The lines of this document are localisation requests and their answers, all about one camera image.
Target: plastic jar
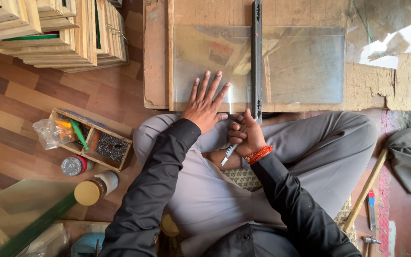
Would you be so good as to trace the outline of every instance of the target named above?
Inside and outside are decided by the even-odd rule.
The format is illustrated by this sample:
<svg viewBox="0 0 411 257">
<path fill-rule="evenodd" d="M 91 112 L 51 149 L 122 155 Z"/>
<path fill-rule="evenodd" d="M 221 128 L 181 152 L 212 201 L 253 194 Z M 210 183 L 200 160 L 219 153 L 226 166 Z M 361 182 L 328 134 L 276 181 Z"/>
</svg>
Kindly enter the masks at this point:
<svg viewBox="0 0 411 257">
<path fill-rule="evenodd" d="M 115 190 L 118 182 L 115 172 L 102 172 L 78 184 L 74 190 L 75 199 L 85 206 L 94 205 L 99 199 Z"/>
</svg>

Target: hammer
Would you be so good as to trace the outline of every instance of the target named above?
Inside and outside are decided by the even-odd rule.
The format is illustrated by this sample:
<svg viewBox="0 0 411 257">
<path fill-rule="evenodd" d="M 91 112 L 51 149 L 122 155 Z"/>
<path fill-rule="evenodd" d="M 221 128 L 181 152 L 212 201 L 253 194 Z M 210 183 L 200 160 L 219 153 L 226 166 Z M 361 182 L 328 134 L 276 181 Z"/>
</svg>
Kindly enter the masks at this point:
<svg viewBox="0 0 411 257">
<path fill-rule="evenodd" d="M 370 237 L 362 237 L 362 239 L 364 240 L 364 242 L 367 243 L 367 257 L 370 257 L 370 254 L 372 252 L 372 245 L 373 244 L 381 244 L 380 241 L 378 241 L 377 239 L 375 239 L 374 237 L 370 236 Z"/>
</svg>

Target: plastic bag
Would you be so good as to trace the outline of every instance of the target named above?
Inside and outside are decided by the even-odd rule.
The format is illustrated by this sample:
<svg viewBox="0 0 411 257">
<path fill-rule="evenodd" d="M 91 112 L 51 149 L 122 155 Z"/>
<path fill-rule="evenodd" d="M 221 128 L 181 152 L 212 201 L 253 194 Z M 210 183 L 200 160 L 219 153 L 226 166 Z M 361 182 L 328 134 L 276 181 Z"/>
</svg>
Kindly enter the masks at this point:
<svg viewBox="0 0 411 257">
<path fill-rule="evenodd" d="M 77 140 L 69 119 L 43 119 L 34 123 L 33 128 L 39 135 L 39 142 L 45 150 Z"/>
<path fill-rule="evenodd" d="M 63 223 L 51 225 L 16 257 L 56 257 L 69 248 L 70 233 Z"/>
</svg>

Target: red paint mark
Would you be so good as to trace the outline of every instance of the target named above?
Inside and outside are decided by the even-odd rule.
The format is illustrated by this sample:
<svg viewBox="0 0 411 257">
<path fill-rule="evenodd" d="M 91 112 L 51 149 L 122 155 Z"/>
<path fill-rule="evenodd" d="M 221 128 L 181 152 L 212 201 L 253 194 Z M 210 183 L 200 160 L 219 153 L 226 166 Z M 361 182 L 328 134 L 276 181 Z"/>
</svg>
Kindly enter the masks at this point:
<svg viewBox="0 0 411 257">
<path fill-rule="evenodd" d="M 225 46 L 225 45 L 222 45 L 222 44 L 219 44 L 219 43 L 216 43 L 216 42 L 211 42 L 211 43 L 210 43 L 210 47 L 211 47 L 211 48 L 214 48 L 214 49 L 216 49 L 216 50 L 225 52 L 225 53 L 227 53 L 227 54 L 232 54 L 232 52 L 234 52 L 234 50 L 233 50 L 232 48 L 229 48 L 229 47 L 227 47 L 227 46 Z"/>
</svg>

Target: clear glass pane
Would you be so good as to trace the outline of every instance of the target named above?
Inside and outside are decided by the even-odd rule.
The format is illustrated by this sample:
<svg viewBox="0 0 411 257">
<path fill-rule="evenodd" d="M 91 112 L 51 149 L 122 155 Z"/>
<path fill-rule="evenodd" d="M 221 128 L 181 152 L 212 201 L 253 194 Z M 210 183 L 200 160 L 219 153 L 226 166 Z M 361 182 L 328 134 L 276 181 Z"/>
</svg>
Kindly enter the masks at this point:
<svg viewBox="0 0 411 257">
<path fill-rule="evenodd" d="M 351 0 L 348 14 L 346 61 L 396 69 L 411 53 L 411 1 Z"/>
<path fill-rule="evenodd" d="M 175 26 L 174 27 L 174 109 L 183 110 L 195 78 L 206 70 L 223 76 L 215 96 L 226 82 L 231 82 L 221 111 L 233 111 L 238 103 L 246 108 L 250 88 L 249 26 Z"/>
<path fill-rule="evenodd" d="M 264 102 L 342 102 L 343 27 L 267 26 L 262 36 Z M 194 79 L 206 70 L 223 72 L 217 92 L 231 82 L 221 111 L 244 111 L 250 102 L 250 27 L 175 26 L 175 110 L 185 108 Z"/>
<path fill-rule="evenodd" d="M 263 27 L 263 102 L 341 103 L 343 27 Z"/>
<path fill-rule="evenodd" d="M 70 194 L 76 185 L 22 180 L 0 191 L 0 247 Z"/>
</svg>

